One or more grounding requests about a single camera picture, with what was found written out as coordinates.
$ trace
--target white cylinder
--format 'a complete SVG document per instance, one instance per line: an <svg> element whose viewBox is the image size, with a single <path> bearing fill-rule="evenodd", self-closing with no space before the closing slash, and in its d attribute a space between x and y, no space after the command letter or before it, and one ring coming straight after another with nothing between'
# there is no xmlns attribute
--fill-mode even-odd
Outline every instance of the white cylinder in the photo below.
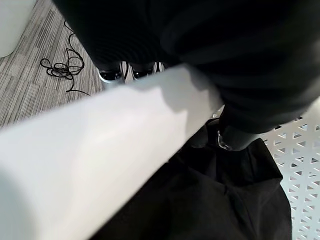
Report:
<svg viewBox="0 0 320 240"><path fill-rule="evenodd" d="M35 3L36 0L0 0L0 58L15 50Z"/></svg>
<svg viewBox="0 0 320 240"><path fill-rule="evenodd" d="M221 106L179 66L3 130L0 239L88 239Z"/></svg>

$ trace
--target sneaker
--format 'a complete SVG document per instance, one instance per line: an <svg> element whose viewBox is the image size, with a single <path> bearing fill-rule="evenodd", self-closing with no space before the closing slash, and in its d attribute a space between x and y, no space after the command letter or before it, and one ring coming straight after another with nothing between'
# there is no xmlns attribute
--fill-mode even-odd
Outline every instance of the sneaker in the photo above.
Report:
<svg viewBox="0 0 320 240"><path fill-rule="evenodd" d="M103 90L114 89L125 84L125 78L122 71L98 71L99 78L102 81Z"/></svg>
<svg viewBox="0 0 320 240"><path fill-rule="evenodd" d="M133 79L138 80L140 78L147 77L149 75L154 74L154 65L152 64L151 68L142 70L142 71L136 71L131 66L131 70L132 70Z"/></svg>

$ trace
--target floor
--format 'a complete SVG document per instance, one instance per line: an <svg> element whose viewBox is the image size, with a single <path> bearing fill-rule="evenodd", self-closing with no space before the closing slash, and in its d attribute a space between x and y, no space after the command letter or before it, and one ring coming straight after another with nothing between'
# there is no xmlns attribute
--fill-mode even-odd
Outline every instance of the floor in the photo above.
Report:
<svg viewBox="0 0 320 240"><path fill-rule="evenodd" d="M85 97L66 92L71 81L47 75L42 58L66 62L65 49L71 32L50 0L38 0L19 45L9 56L0 58L0 128ZM85 62L75 76L74 89L94 95L102 90L96 69L76 37L72 45Z"/></svg>

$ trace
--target black clothing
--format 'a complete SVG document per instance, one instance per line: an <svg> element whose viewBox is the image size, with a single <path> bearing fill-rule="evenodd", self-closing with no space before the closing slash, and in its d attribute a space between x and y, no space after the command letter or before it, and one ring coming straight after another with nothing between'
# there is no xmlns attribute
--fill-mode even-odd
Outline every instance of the black clothing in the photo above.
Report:
<svg viewBox="0 0 320 240"><path fill-rule="evenodd" d="M223 124L263 133L320 95L317 0L53 0L103 70L189 63L218 87Z"/></svg>
<svg viewBox="0 0 320 240"><path fill-rule="evenodd" d="M207 129L206 147L186 144L91 240L291 240L282 175L264 142L229 152Z"/></svg>

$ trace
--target white lattice panel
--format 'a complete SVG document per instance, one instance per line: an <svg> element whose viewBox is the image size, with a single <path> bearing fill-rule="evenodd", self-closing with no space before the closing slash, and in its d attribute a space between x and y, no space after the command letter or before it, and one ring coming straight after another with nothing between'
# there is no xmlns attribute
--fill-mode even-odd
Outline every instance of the white lattice panel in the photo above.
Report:
<svg viewBox="0 0 320 240"><path fill-rule="evenodd" d="M283 174L293 239L320 240L320 99L305 115L262 138Z"/></svg>

